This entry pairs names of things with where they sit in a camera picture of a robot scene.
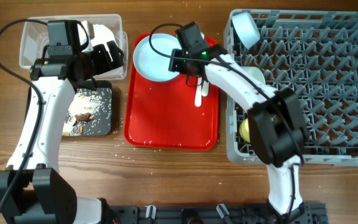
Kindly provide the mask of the light blue plate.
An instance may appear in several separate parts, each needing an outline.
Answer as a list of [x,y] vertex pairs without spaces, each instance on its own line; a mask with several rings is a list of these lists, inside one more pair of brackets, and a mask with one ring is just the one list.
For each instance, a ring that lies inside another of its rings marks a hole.
[[[153,34],[152,45],[159,52],[171,55],[173,49],[181,49],[176,37],[169,34]],[[152,50],[149,35],[144,37],[135,47],[133,53],[135,69],[146,79],[153,82],[167,82],[180,73],[168,70],[170,59]]]

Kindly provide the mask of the white paper napkin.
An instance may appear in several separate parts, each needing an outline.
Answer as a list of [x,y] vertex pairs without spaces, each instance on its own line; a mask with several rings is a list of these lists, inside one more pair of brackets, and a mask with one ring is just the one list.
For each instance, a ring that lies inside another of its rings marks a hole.
[[111,53],[110,53],[107,43],[110,41],[115,42],[114,34],[111,32],[110,29],[108,29],[106,26],[101,25],[101,24],[93,25],[93,29],[94,29],[94,38],[91,40],[93,48],[96,45],[103,44],[105,49],[108,52],[110,60],[112,61]]

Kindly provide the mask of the white plastic spoon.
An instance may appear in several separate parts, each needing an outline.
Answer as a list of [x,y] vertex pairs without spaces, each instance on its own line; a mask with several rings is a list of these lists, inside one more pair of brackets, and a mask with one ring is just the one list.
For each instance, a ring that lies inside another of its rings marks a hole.
[[207,97],[209,93],[209,83],[204,81],[201,87],[201,96]]

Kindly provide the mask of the white plastic fork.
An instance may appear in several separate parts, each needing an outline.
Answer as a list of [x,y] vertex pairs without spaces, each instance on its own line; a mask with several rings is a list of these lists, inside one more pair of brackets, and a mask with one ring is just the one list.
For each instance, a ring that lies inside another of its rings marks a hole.
[[202,104],[202,78],[197,79],[196,93],[195,93],[195,106],[200,107]]

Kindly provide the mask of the food scraps and rice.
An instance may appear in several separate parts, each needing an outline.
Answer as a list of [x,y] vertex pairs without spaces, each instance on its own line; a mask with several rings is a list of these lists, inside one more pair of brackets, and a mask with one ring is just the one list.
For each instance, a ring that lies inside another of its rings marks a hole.
[[111,132],[112,89],[77,89],[62,136],[105,136]]

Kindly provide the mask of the light blue bowl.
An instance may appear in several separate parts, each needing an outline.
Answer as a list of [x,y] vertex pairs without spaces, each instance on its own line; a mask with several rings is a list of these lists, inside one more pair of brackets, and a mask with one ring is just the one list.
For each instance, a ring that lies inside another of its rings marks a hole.
[[232,23],[237,36],[246,49],[251,49],[260,40],[257,25],[248,12],[233,16]]

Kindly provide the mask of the mint green bowl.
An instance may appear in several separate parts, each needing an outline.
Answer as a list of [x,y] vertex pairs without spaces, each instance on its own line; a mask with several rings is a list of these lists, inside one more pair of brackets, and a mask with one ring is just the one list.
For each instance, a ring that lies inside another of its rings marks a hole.
[[257,67],[242,67],[244,71],[246,71],[249,75],[254,77],[257,81],[265,84],[265,78],[262,71]]

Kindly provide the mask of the yellow plastic cup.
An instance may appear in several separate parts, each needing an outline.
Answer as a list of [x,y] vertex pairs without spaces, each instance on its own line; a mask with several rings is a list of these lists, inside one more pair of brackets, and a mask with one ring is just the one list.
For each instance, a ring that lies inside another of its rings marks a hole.
[[244,141],[250,142],[250,128],[248,119],[243,120],[239,126],[239,134]]

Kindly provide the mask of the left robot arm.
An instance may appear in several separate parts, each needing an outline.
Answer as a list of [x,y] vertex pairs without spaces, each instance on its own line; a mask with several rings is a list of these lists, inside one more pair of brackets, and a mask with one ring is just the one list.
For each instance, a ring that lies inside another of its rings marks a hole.
[[30,68],[31,94],[16,149],[0,170],[0,217],[7,223],[119,223],[104,198],[78,197],[59,174],[64,122],[79,88],[122,67],[124,53],[104,25],[46,23],[48,44]]

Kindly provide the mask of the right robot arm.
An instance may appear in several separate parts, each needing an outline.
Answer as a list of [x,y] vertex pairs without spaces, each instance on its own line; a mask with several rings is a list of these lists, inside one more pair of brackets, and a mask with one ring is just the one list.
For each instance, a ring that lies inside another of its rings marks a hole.
[[177,25],[175,35],[181,47],[171,52],[170,71],[217,86],[246,112],[248,141],[268,170],[268,203],[278,218],[292,222],[302,213],[298,171],[308,139],[297,95],[290,88],[278,90],[256,80],[226,49],[208,45],[195,22]]

